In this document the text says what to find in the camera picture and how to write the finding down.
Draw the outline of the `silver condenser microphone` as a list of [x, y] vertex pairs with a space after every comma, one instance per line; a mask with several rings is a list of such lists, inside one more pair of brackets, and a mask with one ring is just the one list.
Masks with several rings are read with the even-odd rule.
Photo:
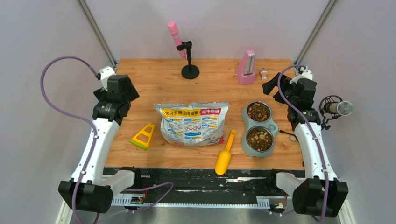
[[330, 114], [336, 119], [340, 116], [350, 115], [354, 106], [337, 95], [329, 95], [321, 100], [318, 109], [322, 115]]

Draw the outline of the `grey double pet bowl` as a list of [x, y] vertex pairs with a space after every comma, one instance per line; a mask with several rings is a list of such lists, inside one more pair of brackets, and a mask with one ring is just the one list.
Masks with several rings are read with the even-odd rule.
[[240, 142], [243, 152], [249, 157], [270, 157], [279, 133], [271, 108], [262, 101], [253, 101], [242, 109], [241, 117], [245, 127]]

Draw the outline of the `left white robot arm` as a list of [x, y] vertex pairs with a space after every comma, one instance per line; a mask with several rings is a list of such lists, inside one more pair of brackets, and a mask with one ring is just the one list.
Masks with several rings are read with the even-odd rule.
[[127, 75], [112, 75], [107, 88], [95, 90], [94, 95], [98, 103], [93, 108], [89, 140], [78, 167], [70, 180], [60, 182], [58, 192], [71, 209], [106, 213], [113, 198], [123, 190], [137, 193], [143, 187], [134, 167], [121, 168], [103, 179], [112, 141], [139, 94]]

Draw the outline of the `pink microphone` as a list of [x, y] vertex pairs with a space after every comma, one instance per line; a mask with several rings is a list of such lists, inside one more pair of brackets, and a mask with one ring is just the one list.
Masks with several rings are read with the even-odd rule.
[[[181, 45], [181, 44], [182, 44], [182, 41], [181, 41], [181, 39], [180, 39], [180, 37], [179, 37], [178, 27], [177, 27], [177, 25], [176, 25], [175, 22], [171, 21], [171, 22], [168, 23], [168, 31], [169, 31], [170, 35], [172, 36], [173, 41], [174, 41], [176, 47], [179, 46], [179, 45]], [[184, 51], [184, 50], [179, 50], [178, 52], [179, 52], [179, 55], [181, 56], [181, 58], [182, 58], [183, 60], [186, 60], [186, 53], [185, 53], [185, 51]]]

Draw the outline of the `black microphone stand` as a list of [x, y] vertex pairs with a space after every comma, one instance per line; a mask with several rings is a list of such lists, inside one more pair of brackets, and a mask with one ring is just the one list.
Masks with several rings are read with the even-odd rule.
[[192, 41], [182, 42], [182, 44], [177, 46], [177, 50], [179, 51], [186, 50], [188, 65], [184, 66], [181, 70], [182, 77], [185, 79], [195, 79], [199, 76], [200, 73], [199, 68], [191, 63], [191, 49]]

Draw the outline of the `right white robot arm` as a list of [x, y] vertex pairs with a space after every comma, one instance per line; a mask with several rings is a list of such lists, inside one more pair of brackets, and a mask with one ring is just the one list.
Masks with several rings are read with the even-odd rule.
[[291, 172], [273, 169], [267, 190], [273, 195], [284, 191], [291, 196], [297, 214], [316, 219], [334, 218], [349, 189], [346, 182], [338, 179], [325, 151], [321, 120], [313, 108], [316, 85], [311, 79], [302, 76], [290, 78], [281, 73], [262, 85], [266, 95], [277, 86], [278, 92], [273, 98], [288, 106], [288, 121], [300, 145], [305, 167], [304, 180], [299, 180]]

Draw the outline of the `yellow plastic scoop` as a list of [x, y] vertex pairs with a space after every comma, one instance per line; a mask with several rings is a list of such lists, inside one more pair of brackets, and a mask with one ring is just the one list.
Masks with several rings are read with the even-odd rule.
[[225, 149], [220, 151], [217, 157], [217, 161], [215, 164], [215, 173], [217, 175], [224, 175], [225, 172], [228, 170], [228, 167], [231, 163], [232, 154], [231, 154], [231, 147], [236, 136], [236, 130], [232, 129], [230, 136], [227, 140]]

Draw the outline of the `small figurine bottle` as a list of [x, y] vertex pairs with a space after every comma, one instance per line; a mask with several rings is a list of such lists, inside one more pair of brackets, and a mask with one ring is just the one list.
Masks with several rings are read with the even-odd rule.
[[260, 77], [262, 81], [266, 81], [268, 79], [268, 71], [265, 68], [260, 70]]

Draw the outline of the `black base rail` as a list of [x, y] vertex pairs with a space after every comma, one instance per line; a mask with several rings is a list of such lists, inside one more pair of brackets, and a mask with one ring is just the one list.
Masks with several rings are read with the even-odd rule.
[[230, 169], [218, 175], [213, 169], [141, 168], [141, 188], [172, 182], [143, 192], [124, 191], [116, 206], [266, 209], [279, 204], [292, 207], [291, 197], [273, 186], [268, 169]]

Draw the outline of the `pet food bag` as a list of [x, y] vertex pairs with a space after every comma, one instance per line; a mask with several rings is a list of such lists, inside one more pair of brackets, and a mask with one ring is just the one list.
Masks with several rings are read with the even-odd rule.
[[155, 104], [160, 131], [171, 145], [198, 147], [224, 142], [229, 102]]

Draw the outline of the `pink metronome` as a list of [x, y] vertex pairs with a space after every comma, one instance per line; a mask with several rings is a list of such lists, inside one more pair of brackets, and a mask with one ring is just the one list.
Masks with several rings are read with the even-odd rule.
[[240, 85], [253, 84], [256, 79], [256, 58], [253, 50], [246, 51], [237, 66], [235, 76]]

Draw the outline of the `yellow triangular scraper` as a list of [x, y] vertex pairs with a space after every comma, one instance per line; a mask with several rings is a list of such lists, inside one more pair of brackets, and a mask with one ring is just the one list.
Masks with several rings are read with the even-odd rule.
[[148, 123], [141, 129], [129, 142], [145, 151], [149, 149], [149, 145], [154, 133], [155, 125]]

